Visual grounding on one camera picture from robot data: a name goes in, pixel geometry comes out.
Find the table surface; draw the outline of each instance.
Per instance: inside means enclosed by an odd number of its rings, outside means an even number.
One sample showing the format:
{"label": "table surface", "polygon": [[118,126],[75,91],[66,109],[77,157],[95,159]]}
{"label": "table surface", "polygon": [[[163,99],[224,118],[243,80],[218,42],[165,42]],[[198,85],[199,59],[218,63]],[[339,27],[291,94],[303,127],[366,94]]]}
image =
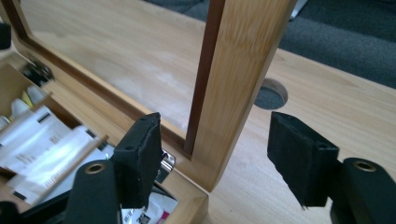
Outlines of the table surface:
{"label": "table surface", "polygon": [[[169,118],[188,116],[205,24],[138,1],[119,1],[112,6],[95,1],[95,7],[90,7],[90,13],[96,12],[94,18],[85,14],[81,18],[69,11],[77,8],[85,13],[87,2],[22,1],[22,8],[35,35],[131,97],[141,94],[142,89],[125,80],[154,74],[149,80],[157,84],[144,84],[144,92],[169,93],[169,98],[150,99],[158,101],[154,104],[163,102],[162,113]],[[125,17],[133,18],[136,24],[125,23]],[[113,20],[119,21],[116,26],[128,27],[123,35],[132,38],[131,44],[111,30],[85,29],[85,21],[111,25]],[[80,32],[68,30],[69,25],[80,27]],[[98,41],[102,48],[95,47]],[[146,60],[156,62],[156,66],[152,68]],[[277,111],[301,119],[339,146],[340,161],[349,157],[375,161],[396,179],[396,90],[281,49],[267,78],[280,82],[289,95]],[[133,92],[131,85],[139,91]],[[175,99],[177,105],[169,106]],[[204,223],[331,223],[331,202],[326,208],[302,209],[268,160],[270,115],[269,110],[252,107],[227,169],[209,193]],[[186,125],[183,119],[173,122],[182,130]]]}

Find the metal hinge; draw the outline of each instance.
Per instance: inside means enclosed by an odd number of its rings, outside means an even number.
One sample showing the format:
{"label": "metal hinge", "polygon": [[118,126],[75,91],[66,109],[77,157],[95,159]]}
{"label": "metal hinge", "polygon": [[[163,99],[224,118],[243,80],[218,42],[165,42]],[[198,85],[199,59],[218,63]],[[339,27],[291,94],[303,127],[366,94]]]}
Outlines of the metal hinge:
{"label": "metal hinge", "polygon": [[161,161],[161,167],[160,167],[160,170],[158,170],[158,175],[157,175],[157,178],[155,179],[159,183],[162,183],[165,180],[165,178],[175,168],[175,164],[176,164],[176,159],[174,156],[172,156],[171,154],[167,153],[164,150],[163,150],[163,152],[166,155],[165,155],[165,158],[163,158],[163,160]]}
{"label": "metal hinge", "polygon": [[32,55],[29,55],[29,60],[30,62],[22,68],[21,72],[38,87],[41,87],[48,81],[55,79],[48,66],[44,65]]}

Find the light wood tabletop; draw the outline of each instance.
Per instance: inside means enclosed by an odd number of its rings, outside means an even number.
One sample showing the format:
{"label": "light wood tabletop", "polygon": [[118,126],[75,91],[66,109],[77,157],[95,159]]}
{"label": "light wood tabletop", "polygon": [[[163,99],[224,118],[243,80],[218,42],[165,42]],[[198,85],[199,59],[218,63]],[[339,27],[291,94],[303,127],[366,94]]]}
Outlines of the light wood tabletop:
{"label": "light wood tabletop", "polygon": [[[21,5],[36,36],[185,130],[205,24],[138,1],[89,2]],[[162,35],[152,36],[158,29]],[[281,49],[266,78],[288,92],[277,111],[339,146],[339,160],[374,161],[396,179],[396,90]],[[302,209],[268,160],[270,115],[251,109],[225,173],[209,193],[204,223],[331,223],[331,202]]]}

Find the wooden box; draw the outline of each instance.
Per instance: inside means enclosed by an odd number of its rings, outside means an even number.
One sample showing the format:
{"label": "wooden box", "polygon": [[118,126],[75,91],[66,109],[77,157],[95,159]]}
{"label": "wooden box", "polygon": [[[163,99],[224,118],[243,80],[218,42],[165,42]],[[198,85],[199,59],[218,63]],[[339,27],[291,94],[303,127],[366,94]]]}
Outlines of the wooden box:
{"label": "wooden box", "polygon": [[135,0],[1,3],[19,53],[7,63],[20,70],[33,56],[50,67],[55,81],[42,89],[109,143],[163,114],[163,148],[177,160],[163,187],[179,201],[168,223],[330,221],[329,206],[303,212],[266,158],[271,112],[253,102],[267,71],[289,95],[279,111],[341,159],[396,176],[395,90],[276,50],[293,0],[211,1],[206,24]]}

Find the glass panel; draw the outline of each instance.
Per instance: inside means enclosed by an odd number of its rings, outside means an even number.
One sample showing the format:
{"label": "glass panel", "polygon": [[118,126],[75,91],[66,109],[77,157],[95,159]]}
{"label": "glass panel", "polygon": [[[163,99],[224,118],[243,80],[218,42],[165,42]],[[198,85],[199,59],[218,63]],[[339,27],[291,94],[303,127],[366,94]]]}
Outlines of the glass panel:
{"label": "glass panel", "polygon": [[136,0],[29,0],[32,33],[186,132],[205,24]]}

